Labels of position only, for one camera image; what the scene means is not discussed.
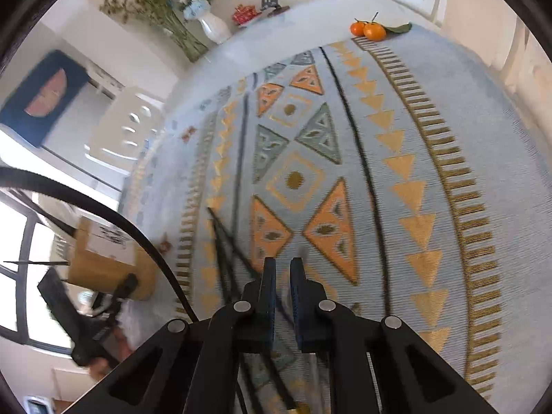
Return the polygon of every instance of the red decorative object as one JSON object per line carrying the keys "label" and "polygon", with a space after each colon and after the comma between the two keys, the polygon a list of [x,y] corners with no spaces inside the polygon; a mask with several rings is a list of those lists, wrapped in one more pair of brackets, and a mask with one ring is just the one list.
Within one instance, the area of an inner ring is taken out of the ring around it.
{"label": "red decorative object", "polygon": [[235,24],[240,25],[253,20],[257,15],[260,15],[260,12],[257,12],[255,5],[244,6],[241,4],[236,8],[232,20],[234,20]]}

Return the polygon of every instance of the brown striped border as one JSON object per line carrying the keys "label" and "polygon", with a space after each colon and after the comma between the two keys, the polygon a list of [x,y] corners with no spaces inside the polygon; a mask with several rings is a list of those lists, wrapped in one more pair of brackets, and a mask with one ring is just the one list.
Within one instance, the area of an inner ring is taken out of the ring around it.
{"label": "brown striped border", "polygon": [[[217,112],[213,112],[203,127],[198,144],[197,158],[191,169],[191,178],[186,193],[186,207],[182,213],[180,222],[180,240],[178,241],[177,271],[176,277],[186,297],[192,302],[192,268],[191,260],[194,253],[194,243],[199,219],[199,207],[205,188],[205,174],[209,165],[209,155],[213,144]],[[189,320],[186,311],[177,299],[180,306],[176,308],[179,317]]]}
{"label": "brown striped border", "polygon": [[464,271],[467,300],[464,378],[479,393],[489,393],[493,388],[490,382],[496,376],[496,372],[490,371],[499,365],[496,355],[500,347],[493,344],[501,337],[500,276],[494,274],[497,263],[495,247],[490,244],[492,232],[486,228],[472,230],[489,224],[474,174],[466,166],[445,119],[402,59],[387,46],[366,38],[358,37],[353,42],[374,58],[408,109],[441,180]]}

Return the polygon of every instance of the window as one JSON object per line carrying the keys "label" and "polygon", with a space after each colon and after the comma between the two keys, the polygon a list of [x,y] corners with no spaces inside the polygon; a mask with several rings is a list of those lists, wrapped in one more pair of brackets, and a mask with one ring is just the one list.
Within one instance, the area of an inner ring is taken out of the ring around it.
{"label": "window", "polygon": [[4,263],[49,261],[53,238],[34,211],[0,192],[0,334],[20,344],[68,354],[71,341],[37,289],[48,267]]}

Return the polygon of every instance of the window frame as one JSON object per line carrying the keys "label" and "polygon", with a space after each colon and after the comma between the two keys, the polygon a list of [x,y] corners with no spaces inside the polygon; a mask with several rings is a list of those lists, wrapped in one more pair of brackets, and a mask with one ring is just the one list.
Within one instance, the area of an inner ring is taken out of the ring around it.
{"label": "window frame", "polygon": [[[19,260],[28,260],[35,226],[37,224],[43,224],[43,222],[40,221],[40,218],[33,210],[19,203],[2,191],[0,191],[0,203],[6,204],[8,207],[16,210],[27,218],[25,228],[23,230],[23,238],[21,239],[21,247],[19,249]],[[16,282],[17,326],[17,330],[13,331],[0,325],[0,336],[9,339],[10,341],[17,342],[18,344],[30,345],[31,347],[36,347],[48,352],[70,355],[70,348],[48,344],[29,337],[29,329],[27,325],[27,270],[28,265],[26,264],[19,264],[18,270],[13,271],[4,267],[2,263],[0,263],[0,274],[3,274]]]}

